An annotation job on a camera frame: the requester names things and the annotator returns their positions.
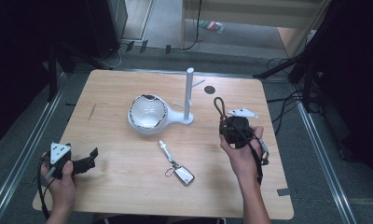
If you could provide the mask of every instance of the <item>gray floor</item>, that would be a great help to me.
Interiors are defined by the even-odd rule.
[[[163,1],[156,0],[153,6],[151,21],[155,20],[155,8],[158,7],[157,4],[160,2]],[[169,23],[171,22],[163,23],[160,26],[154,26],[154,22],[149,23],[145,39],[149,40],[148,43],[152,44],[152,47],[159,48],[159,46],[163,46],[166,43],[176,46],[179,40],[179,33],[173,32],[173,30],[176,29],[176,24],[178,23],[174,21],[173,28],[165,25]],[[227,29],[230,30],[231,27],[226,24],[225,31]],[[269,67],[272,67],[279,62],[269,61],[269,59],[282,58],[285,55],[285,51],[281,49],[280,37],[276,37],[274,30],[262,29],[261,31],[261,33],[255,33],[256,39],[263,40],[265,39],[264,36],[270,35],[272,36],[270,45],[260,46],[256,44],[255,49],[246,45],[248,54],[245,54],[243,50],[238,52],[243,47],[229,47],[232,46],[231,39],[217,40],[225,41],[221,43],[216,42],[218,46],[222,44],[228,46],[228,54],[224,54],[223,51],[213,52],[214,49],[221,49],[218,46],[209,46],[213,48],[203,52],[208,50],[209,47],[203,48],[202,43],[200,43],[200,49],[198,50],[188,52],[174,50],[171,54],[165,54],[164,49],[148,49],[145,53],[139,53],[139,47],[135,47],[129,52],[126,52],[125,49],[119,51],[121,63],[115,69],[148,69],[181,73],[192,66],[197,72],[210,73],[212,76],[252,78],[252,74],[266,71],[268,63]],[[155,37],[152,32],[166,34],[166,38],[160,38],[160,35]],[[212,32],[207,32],[207,34],[218,36],[218,34],[213,34]],[[239,40],[237,43],[239,46],[244,46]],[[72,105],[76,104],[86,79],[93,69],[93,67],[81,62],[79,59],[76,59],[76,62],[78,64],[77,70],[73,74],[67,75],[62,97],[60,97],[60,101],[53,116],[48,121],[45,131],[38,139],[36,146],[29,146],[34,152],[32,157],[27,160],[26,170],[23,172],[19,185],[15,188],[13,196],[7,204],[7,209],[4,211],[0,223],[44,222],[41,212],[32,208],[32,200],[36,193],[36,166],[41,153],[48,149],[50,143],[58,142],[62,138],[62,132],[74,109]],[[115,53],[106,62],[118,63],[119,56]],[[286,81],[286,76],[286,73],[281,72],[262,80],[267,99],[284,98],[293,91],[292,85]],[[0,188],[5,183],[15,161],[20,156],[30,133],[34,131],[35,124],[47,105],[47,97],[48,88],[45,88],[35,97],[32,104],[21,114],[7,135],[0,141]],[[281,103],[269,104],[269,112],[272,118],[276,118],[280,111]],[[332,162],[338,180],[351,203],[356,222],[373,223],[373,171],[363,163],[342,160],[338,154],[337,143],[328,129],[325,118],[319,114],[311,114],[311,118],[319,131],[321,140],[325,145],[325,152]],[[291,220],[272,220],[273,223],[343,223],[334,195],[327,183],[322,165],[318,160],[304,120],[297,108],[284,115],[282,128],[277,135],[277,142],[283,161],[285,177],[291,191],[295,216]],[[92,214],[74,213],[71,223],[90,223],[91,219]],[[241,223],[241,220],[239,218],[229,218],[228,223]]]

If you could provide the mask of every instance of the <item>white bowl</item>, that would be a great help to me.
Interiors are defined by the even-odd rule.
[[[166,123],[166,103],[158,96],[144,94],[134,99],[129,109],[129,122],[139,133],[156,133]]]

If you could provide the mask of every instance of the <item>person's arm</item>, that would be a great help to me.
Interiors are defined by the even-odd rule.
[[[252,127],[256,137],[261,138],[263,127]],[[238,178],[243,199],[243,223],[270,223],[268,211],[262,199],[260,186],[257,182],[256,161],[249,146],[235,149],[225,140],[224,135],[219,135],[221,148],[227,152],[233,172]],[[262,156],[262,148],[257,139],[251,141],[258,157]]]
[[[53,199],[53,209],[47,224],[64,224],[68,223],[70,219],[76,200],[75,180],[71,177],[73,169],[73,163],[68,161],[62,168],[62,179],[55,179],[49,186]],[[48,167],[43,164],[41,166],[41,175],[46,176],[47,173]]]

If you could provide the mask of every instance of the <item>hand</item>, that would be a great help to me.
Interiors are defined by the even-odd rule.
[[[253,129],[253,132],[257,138],[262,138],[263,135],[263,127],[261,126],[250,126]],[[221,148],[227,152],[230,160],[230,165],[232,166],[232,170],[235,175],[240,178],[254,178],[256,180],[257,176],[257,169],[256,169],[256,161],[254,160],[253,153],[251,152],[251,148],[246,145],[242,148],[235,149],[231,147],[230,144],[225,139],[223,134],[219,135],[221,139]],[[262,147],[258,142],[258,139],[254,138],[251,142],[251,145],[256,150],[256,154],[258,158],[262,157]]]
[[[68,161],[62,168],[62,179],[47,180],[47,183],[53,182],[49,186],[50,194],[53,199],[53,209],[47,223],[66,223],[71,216],[76,200],[76,178],[71,177],[73,172],[73,163]],[[48,167],[44,163],[41,165],[41,175],[48,174]]]

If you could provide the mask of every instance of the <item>key fob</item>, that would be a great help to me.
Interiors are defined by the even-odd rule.
[[[175,170],[175,175],[185,186],[189,186],[195,179],[195,176],[191,174],[184,166],[179,166]]]

